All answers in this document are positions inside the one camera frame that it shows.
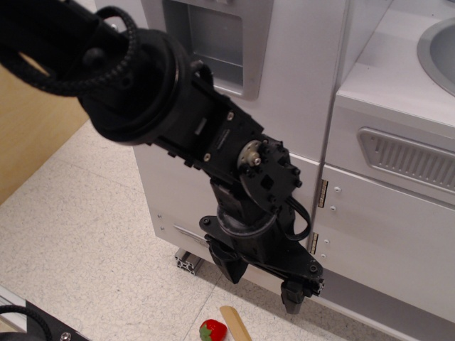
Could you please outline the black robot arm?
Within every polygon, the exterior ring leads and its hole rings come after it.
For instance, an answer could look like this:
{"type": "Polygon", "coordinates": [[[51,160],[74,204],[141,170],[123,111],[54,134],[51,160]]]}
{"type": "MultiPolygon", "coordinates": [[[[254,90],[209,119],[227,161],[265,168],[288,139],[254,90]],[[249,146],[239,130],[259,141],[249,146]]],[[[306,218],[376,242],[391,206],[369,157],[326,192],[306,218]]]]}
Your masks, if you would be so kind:
{"type": "Polygon", "coordinates": [[[322,265],[301,245],[309,231],[294,231],[296,216],[310,220],[292,195],[299,169],[175,38],[139,28],[116,6],[2,1],[1,64],[41,91],[77,98],[106,139],[157,145],[205,172],[218,209],[199,225],[229,281],[248,266],[280,278],[290,314],[321,293],[322,265]]]}

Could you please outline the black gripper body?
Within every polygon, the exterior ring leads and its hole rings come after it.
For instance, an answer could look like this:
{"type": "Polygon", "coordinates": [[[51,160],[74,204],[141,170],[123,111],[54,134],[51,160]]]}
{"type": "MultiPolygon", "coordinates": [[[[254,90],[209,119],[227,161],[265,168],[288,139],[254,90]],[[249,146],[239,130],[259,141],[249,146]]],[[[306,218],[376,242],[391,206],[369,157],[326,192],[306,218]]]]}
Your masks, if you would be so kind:
{"type": "Polygon", "coordinates": [[[305,297],[319,296],[323,290],[323,267],[301,245],[311,230],[295,233],[295,216],[306,223],[308,211],[292,196],[284,202],[272,200],[271,211],[260,208],[248,195],[214,185],[218,201],[215,216],[200,219],[208,243],[222,243],[233,249],[246,263],[284,281],[304,287],[305,297]]]}

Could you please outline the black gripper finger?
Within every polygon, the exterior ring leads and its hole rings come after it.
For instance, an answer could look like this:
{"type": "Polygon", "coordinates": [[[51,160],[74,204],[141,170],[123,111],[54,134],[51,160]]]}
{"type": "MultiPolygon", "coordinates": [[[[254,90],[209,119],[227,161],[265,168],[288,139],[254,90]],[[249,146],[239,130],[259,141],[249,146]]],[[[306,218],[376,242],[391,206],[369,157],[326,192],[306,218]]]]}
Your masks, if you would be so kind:
{"type": "Polygon", "coordinates": [[[284,281],[281,284],[281,298],[288,314],[298,314],[305,298],[303,285],[296,281],[284,281]]]}
{"type": "Polygon", "coordinates": [[[245,274],[248,263],[246,263],[233,249],[222,243],[210,243],[209,251],[215,265],[223,273],[226,279],[233,284],[237,284],[245,274]]]}

